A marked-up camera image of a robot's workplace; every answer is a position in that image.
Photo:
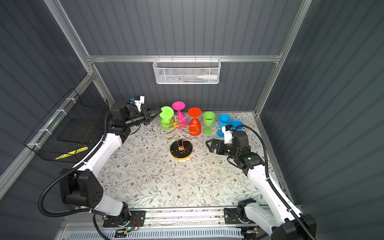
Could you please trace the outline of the light green wine glass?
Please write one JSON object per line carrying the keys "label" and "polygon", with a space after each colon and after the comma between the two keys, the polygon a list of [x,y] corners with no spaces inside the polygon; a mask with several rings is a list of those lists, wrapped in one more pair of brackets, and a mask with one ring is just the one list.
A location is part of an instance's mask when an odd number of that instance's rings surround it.
{"label": "light green wine glass", "polygon": [[203,129],[203,134],[209,136],[213,133],[212,125],[215,123],[216,115],[213,112],[205,112],[203,114],[203,122],[205,128]]}

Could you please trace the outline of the blue wine glass front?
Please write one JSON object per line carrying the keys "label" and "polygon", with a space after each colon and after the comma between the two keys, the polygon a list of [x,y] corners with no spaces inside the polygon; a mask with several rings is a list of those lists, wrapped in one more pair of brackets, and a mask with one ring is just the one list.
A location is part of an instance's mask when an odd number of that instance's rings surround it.
{"label": "blue wine glass front", "polygon": [[229,125],[231,122],[231,117],[227,114],[221,114],[218,118],[218,126],[219,126],[219,130],[217,131],[217,136],[220,137],[220,138],[223,138],[224,137],[224,133],[222,131],[222,128],[224,126],[227,126]]}

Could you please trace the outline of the blue wine glass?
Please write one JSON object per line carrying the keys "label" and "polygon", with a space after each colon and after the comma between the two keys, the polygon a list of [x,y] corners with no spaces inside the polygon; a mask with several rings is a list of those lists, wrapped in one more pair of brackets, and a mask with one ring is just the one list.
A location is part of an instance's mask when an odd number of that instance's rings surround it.
{"label": "blue wine glass", "polygon": [[220,137],[220,138],[223,138],[224,137],[224,133],[222,131],[222,128],[224,126],[227,126],[229,125],[231,122],[231,117],[227,114],[221,114],[218,118],[218,126],[219,126],[219,130],[217,131],[217,136]]}
{"label": "blue wine glass", "polygon": [[233,120],[231,121],[230,125],[232,126],[231,130],[234,131],[236,127],[243,125],[243,122],[240,120]]}

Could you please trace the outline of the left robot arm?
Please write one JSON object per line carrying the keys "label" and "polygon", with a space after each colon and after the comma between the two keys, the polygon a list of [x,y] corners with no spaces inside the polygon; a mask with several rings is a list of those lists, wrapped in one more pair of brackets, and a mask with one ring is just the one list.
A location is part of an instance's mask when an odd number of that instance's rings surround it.
{"label": "left robot arm", "polygon": [[62,202],[79,210],[94,211],[116,222],[130,221],[128,205],[108,196],[98,175],[112,154],[131,135],[131,128],[149,125],[158,114],[159,110],[142,103],[113,104],[106,115],[101,140],[68,174],[65,170],[61,172]]}

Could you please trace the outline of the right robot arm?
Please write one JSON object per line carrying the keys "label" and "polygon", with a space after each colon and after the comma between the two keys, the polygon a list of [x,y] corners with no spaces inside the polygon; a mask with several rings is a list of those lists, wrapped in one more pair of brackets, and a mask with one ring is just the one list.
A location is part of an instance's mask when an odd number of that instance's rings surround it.
{"label": "right robot arm", "polygon": [[206,141],[211,153],[227,156],[230,164],[243,171],[265,198],[270,211],[254,199],[238,202],[237,216],[242,223],[254,222],[273,240],[314,240],[317,224],[304,215],[269,175],[268,159],[251,151],[244,131],[227,131],[224,140]]}

